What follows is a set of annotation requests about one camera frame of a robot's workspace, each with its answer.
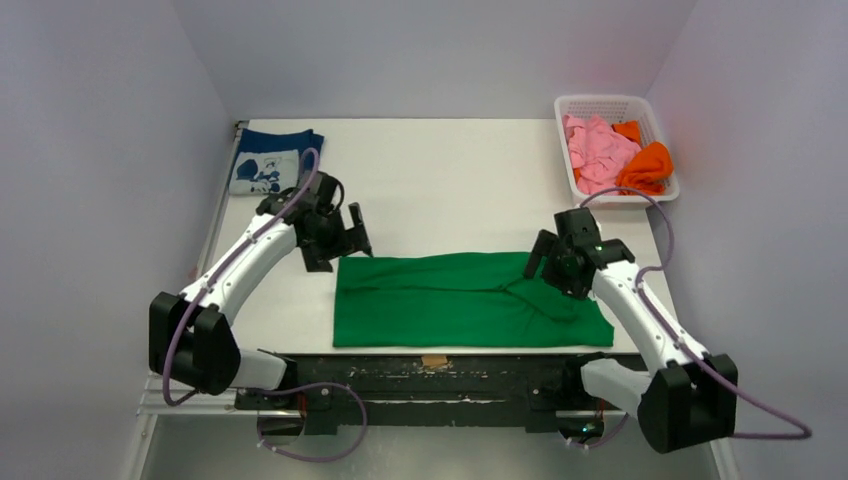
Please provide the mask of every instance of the plastic basket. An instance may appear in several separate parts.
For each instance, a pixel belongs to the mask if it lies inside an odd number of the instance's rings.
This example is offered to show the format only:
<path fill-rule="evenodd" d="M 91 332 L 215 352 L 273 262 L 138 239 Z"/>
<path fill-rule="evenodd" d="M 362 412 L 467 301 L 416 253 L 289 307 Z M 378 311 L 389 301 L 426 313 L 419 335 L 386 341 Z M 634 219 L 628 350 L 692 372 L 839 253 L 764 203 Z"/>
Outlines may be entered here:
<path fill-rule="evenodd" d="M 582 202 L 589 195 L 577 188 L 574 172 L 571 167 L 571 157 L 568 154 L 568 144 L 565 141 L 565 129 L 562 126 L 562 117 L 572 115 L 575 117 L 589 119 L 592 115 L 600 115 L 609 123 L 622 123 L 636 120 L 639 122 L 639 130 L 642 134 L 642 146 L 651 142 L 661 142 L 666 147 L 665 139 L 657 126 L 657 120 L 651 105 L 643 98 L 630 97 L 626 95 L 565 95 L 554 101 L 554 112 L 556 112 L 556 128 L 559 131 L 559 141 L 562 144 L 562 155 L 565 158 L 566 171 L 568 173 L 568 184 L 571 187 L 571 196 L 575 205 Z M 680 194 L 680 185 L 677 183 L 677 174 L 665 180 L 665 194 L 655 195 L 654 199 L 660 202 L 674 200 Z M 650 205 L 650 202 L 642 197 L 634 195 L 602 195 L 594 200 L 592 204 L 606 207 L 639 207 Z"/>

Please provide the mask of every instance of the orange cloth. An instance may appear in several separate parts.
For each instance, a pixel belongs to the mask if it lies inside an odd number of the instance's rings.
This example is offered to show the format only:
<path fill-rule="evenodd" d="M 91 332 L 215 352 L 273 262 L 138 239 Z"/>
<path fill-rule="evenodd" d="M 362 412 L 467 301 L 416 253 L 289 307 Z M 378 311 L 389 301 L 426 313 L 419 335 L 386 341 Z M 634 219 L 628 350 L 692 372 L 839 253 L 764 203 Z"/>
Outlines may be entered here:
<path fill-rule="evenodd" d="M 632 120 L 625 123 L 612 124 L 612 130 L 615 133 L 627 137 L 628 140 L 636 142 L 637 145 L 642 145 L 642 132 L 639 130 L 639 122 Z"/>
<path fill-rule="evenodd" d="M 674 165 L 671 154 L 660 142 L 654 142 L 637 153 L 633 160 L 618 174 L 615 184 L 619 187 L 630 187 L 641 190 L 649 195 L 662 195 L 665 185 L 662 180 L 671 176 Z M 633 195 L 621 192 L 622 195 Z"/>

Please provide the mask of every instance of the pink cloth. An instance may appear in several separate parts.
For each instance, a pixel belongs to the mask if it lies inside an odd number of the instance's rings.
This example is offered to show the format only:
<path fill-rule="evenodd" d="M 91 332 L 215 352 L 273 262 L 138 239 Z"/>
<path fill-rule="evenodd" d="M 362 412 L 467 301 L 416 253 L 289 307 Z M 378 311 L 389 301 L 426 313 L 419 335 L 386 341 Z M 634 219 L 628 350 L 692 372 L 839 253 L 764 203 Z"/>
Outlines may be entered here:
<path fill-rule="evenodd" d="M 571 168 L 580 169 L 577 188 L 586 194 L 614 187 L 619 172 L 642 150 L 638 144 L 614 132 L 598 115 L 592 115 L 588 124 L 582 118 L 565 115 L 562 126 L 568 141 Z"/>

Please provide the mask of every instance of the white table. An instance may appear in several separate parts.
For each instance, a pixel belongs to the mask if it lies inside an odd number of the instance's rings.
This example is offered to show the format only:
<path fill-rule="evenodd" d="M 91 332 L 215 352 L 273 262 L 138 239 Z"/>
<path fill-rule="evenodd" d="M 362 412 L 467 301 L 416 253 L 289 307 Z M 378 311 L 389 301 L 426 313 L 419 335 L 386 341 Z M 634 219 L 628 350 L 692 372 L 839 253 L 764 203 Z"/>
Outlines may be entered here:
<path fill-rule="evenodd" d="M 266 133 L 313 128 L 326 137 L 320 168 L 344 183 L 346 203 L 361 205 L 376 256 L 529 251 L 539 229 L 554 229 L 553 214 L 574 206 L 554 120 L 252 120 L 249 128 Z M 225 200 L 214 261 L 244 232 L 261 199 Z M 659 262 L 644 210 L 595 210 L 595 216 L 604 238 L 623 240 L 639 264 Z M 647 281 L 674 313 L 664 275 L 649 275 Z M 603 304 L 604 316 L 615 327 L 609 349 L 336 349 L 335 284 L 335 273 L 306 273 L 299 252 L 284 258 L 236 317 L 233 331 L 239 347 L 289 354 L 638 353 Z"/>

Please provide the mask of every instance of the white and blue printed cloth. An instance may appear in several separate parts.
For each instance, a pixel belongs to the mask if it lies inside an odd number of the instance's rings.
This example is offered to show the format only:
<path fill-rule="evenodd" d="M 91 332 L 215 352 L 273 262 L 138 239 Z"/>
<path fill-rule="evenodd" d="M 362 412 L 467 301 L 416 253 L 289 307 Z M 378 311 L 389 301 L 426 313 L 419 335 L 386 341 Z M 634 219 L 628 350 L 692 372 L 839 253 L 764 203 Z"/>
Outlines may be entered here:
<path fill-rule="evenodd" d="M 300 164 L 303 152 L 313 147 L 321 152 L 324 137 L 312 130 L 273 135 L 245 129 L 241 134 L 229 190 L 232 195 L 264 195 L 297 185 L 314 158 Z"/>

